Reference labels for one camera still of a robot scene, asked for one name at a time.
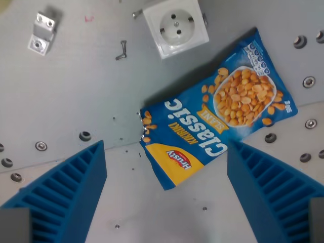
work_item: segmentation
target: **red mark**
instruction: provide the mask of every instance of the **red mark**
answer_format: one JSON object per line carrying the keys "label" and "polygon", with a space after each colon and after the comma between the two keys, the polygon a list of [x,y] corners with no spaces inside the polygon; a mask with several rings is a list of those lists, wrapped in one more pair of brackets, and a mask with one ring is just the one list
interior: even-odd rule
{"label": "red mark", "polygon": [[92,22],[94,18],[95,18],[95,17],[93,17],[93,16],[91,16],[90,18],[87,18],[87,17],[85,16],[85,22],[86,22],[86,23],[88,23],[88,22]]}

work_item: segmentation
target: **metal bracket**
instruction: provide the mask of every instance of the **metal bracket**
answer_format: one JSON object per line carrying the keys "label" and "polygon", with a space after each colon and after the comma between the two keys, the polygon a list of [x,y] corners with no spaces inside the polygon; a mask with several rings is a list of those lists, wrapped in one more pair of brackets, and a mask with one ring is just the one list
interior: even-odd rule
{"label": "metal bracket", "polygon": [[38,12],[34,22],[33,34],[28,43],[28,49],[45,56],[50,49],[55,36],[56,21]]}

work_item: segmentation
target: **ribbed blue plastic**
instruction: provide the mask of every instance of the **ribbed blue plastic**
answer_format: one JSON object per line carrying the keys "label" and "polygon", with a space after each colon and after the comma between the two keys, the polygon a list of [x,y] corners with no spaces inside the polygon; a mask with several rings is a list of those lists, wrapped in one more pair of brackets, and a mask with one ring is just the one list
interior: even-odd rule
{"label": "ribbed blue plastic", "polygon": [[259,243],[309,242],[308,203],[324,187],[286,163],[230,140],[227,175]]}
{"label": "ribbed blue plastic", "polygon": [[106,178],[100,141],[46,172],[2,208],[30,208],[34,243],[84,243]]}

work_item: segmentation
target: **peanut bag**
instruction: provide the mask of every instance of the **peanut bag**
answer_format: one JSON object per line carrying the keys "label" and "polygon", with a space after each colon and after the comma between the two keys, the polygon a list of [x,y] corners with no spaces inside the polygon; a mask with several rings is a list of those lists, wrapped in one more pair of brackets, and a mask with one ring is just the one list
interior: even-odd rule
{"label": "peanut bag", "polygon": [[242,40],[214,75],[141,109],[140,141],[164,190],[192,176],[256,130],[296,115],[259,32]]}

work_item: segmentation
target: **bowl of peanuts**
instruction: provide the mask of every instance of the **bowl of peanuts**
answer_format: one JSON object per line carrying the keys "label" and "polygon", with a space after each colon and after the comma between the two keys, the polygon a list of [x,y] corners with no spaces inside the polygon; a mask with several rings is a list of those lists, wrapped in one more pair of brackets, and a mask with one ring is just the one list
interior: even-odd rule
{"label": "bowl of peanuts", "polygon": [[241,66],[221,82],[214,94],[216,115],[229,127],[250,127],[273,102],[277,89],[269,76]]}

